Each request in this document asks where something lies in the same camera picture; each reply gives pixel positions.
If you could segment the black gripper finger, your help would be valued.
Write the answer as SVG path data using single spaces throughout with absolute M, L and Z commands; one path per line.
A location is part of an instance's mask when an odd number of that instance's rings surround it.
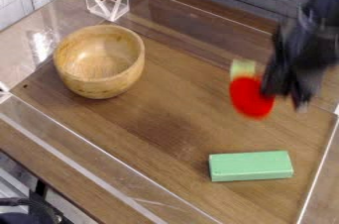
M 265 96 L 287 96 L 291 90 L 293 70 L 289 63 L 273 59 L 265 69 L 261 93 Z
M 309 104 L 319 92 L 323 75 L 323 69 L 306 70 L 294 68 L 291 70 L 290 94 L 297 111 L 307 110 Z

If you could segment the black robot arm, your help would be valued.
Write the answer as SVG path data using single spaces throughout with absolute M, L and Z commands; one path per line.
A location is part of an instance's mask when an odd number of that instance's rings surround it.
M 271 41 L 261 93 L 291 97 L 294 109 L 302 110 L 327 69 L 339 64 L 339 0 L 306 0 L 297 18 L 278 25 Z

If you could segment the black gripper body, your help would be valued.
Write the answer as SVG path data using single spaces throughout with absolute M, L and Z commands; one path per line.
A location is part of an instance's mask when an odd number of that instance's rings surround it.
M 323 73 L 339 63 L 339 7 L 302 6 L 273 36 L 270 73 Z

